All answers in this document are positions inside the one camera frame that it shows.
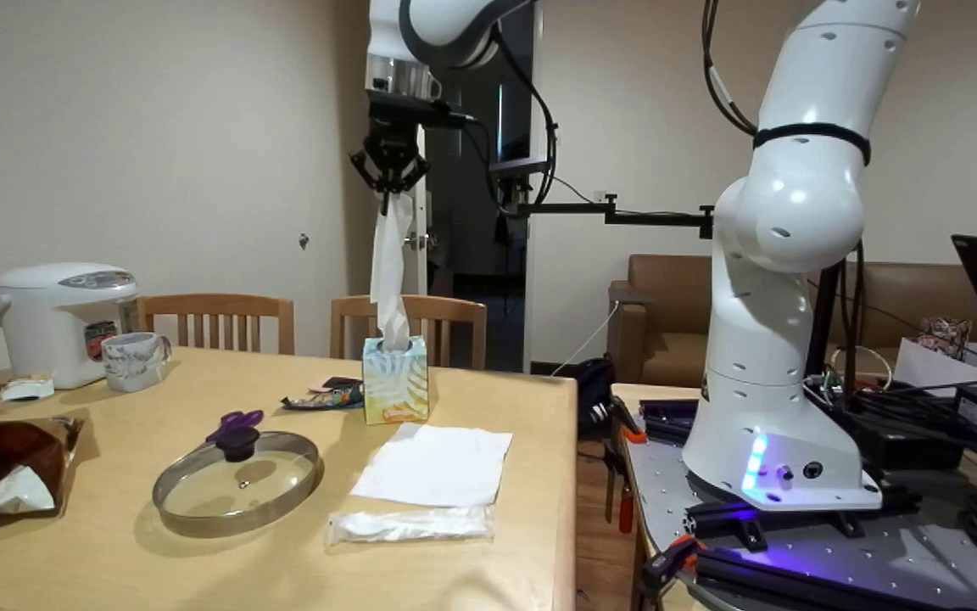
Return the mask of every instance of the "wooden chair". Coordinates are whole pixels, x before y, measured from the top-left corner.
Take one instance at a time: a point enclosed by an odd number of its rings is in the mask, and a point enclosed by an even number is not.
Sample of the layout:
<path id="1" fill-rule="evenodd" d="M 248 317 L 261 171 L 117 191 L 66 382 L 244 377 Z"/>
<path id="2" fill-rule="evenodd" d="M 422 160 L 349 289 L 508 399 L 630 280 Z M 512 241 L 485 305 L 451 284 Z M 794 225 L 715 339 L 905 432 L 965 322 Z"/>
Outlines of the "wooden chair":
<path id="1" fill-rule="evenodd" d="M 137 330 L 174 330 L 175 346 L 295 352 L 293 301 L 241 292 L 183 292 L 137 299 Z"/>
<path id="2" fill-rule="evenodd" d="M 485 301 L 448 299 L 448 297 L 406 297 L 412 334 L 424 337 L 429 359 L 451 367 L 451 327 L 472 330 L 469 365 L 485 369 L 489 352 L 489 310 Z M 329 356 L 357 359 L 361 339 L 375 337 L 375 305 L 368 297 L 342 297 L 329 305 Z"/>

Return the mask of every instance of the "white wall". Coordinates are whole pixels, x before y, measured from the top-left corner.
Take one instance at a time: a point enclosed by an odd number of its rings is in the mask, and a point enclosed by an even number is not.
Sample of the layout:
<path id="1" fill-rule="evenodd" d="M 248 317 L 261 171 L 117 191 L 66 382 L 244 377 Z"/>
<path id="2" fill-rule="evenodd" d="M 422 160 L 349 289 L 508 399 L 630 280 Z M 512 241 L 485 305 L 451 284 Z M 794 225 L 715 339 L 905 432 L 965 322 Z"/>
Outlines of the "white wall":
<path id="1" fill-rule="evenodd" d="M 745 115 L 807 0 L 729 0 L 719 72 Z M 613 191 L 623 210 L 694 210 L 751 160 L 706 99 L 701 0 L 543 0 L 535 81 L 560 118 L 560 176 Z M 873 133 L 867 257 L 952 260 L 950 229 L 977 219 L 977 5 L 926 0 Z M 607 284 L 634 250 L 706 250 L 694 232 L 535 219 L 530 245 L 530 359 L 603 352 Z"/>
<path id="2" fill-rule="evenodd" d="M 349 51 L 347 0 L 0 0 L 0 271 L 288 297 L 321 352 L 349 280 Z"/>

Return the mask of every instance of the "table surface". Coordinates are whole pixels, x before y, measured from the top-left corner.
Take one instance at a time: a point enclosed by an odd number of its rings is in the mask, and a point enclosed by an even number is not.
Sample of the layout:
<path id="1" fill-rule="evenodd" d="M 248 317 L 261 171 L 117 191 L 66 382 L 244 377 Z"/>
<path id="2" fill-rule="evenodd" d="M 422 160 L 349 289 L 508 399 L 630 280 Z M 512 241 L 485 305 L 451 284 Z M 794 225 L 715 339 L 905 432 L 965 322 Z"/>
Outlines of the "table surface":
<path id="1" fill-rule="evenodd" d="M 643 385 L 613 385 L 613 394 L 638 412 L 640 401 L 664 401 L 664 399 L 694 399 L 685 388 L 643 388 Z M 694 490 L 690 487 L 690 468 L 683 465 L 680 446 L 623 446 L 623 460 L 634 479 L 640 524 L 648 549 L 664 549 L 685 532 L 685 509 L 699 503 Z M 959 475 L 952 475 L 952 490 L 942 497 L 926 497 L 923 517 L 892 517 L 865 524 L 865 539 L 840 539 L 832 525 L 807 525 L 807 530 L 784 530 L 789 557 L 807 557 L 807 547 L 816 547 L 814 557 L 840 549 L 845 557 L 873 557 L 865 575 L 884 572 L 884 580 L 899 580 L 904 590 L 926 590 L 942 595 L 950 604 L 977 602 L 977 547 L 952 525 L 932 524 L 926 517 L 942 517 L 965 490 L 977 490 L 977 455 L 965 452 Z M 770 547 L 770 552 L 745 552 L 752 560 L 770 560 L 779 568 L 779 552 L 786 549 Z M 685 589 L 672 589 L 663 607 L 693 607 Z"/>
<path id="2" fill-rule="evenodd" d="M 83 460 L 60 517 L 0 518 L 0 607 L 572 607 L 576 392 L 560 377 L 435 369 L 437 428 L 508 432 L 489 539 L 329 542 L 395 426 L 363 412 L 283 412 L 357 359 L 175 351 L 163 385 L 106 385 L 0 406 L 0 417 L 83 416 Z M 216 539 L 175 537 L 149 503 L 155 475 L 228 412 L 266 412 L 261 432 L 299 432 L 325 463 L 318 490 L 283 518 Z"/>

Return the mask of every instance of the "tissue box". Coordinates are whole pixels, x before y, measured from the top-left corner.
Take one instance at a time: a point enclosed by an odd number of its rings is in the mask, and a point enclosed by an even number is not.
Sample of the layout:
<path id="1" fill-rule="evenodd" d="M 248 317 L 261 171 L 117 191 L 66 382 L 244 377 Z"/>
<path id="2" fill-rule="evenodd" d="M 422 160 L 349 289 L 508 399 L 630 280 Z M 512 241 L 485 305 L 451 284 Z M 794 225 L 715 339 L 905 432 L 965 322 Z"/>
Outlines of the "tissue box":
<path id="1" fill-rule="evenodd" d="M 430 382 L 424 337 L 406 351 L 385 351 L 381 337 L 363 339 L 363 417 L 368 426 L 429 421 Z"/>

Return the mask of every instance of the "rice cooker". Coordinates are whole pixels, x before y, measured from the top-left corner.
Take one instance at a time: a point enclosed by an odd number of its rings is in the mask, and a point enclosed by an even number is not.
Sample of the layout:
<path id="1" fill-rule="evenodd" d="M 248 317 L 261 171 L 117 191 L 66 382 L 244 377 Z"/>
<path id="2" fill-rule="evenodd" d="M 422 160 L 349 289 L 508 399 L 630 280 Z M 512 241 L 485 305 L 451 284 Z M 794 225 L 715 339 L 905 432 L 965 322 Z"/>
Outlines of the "rice cooker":
<path id="1" fill-rule="evenodd" d="M 137 280 L 117 265 L 54 260 L 0 275 L 0 327 L 16 377 L 83 388 L 106 377 L 101 339 L 122 334 Z"/>

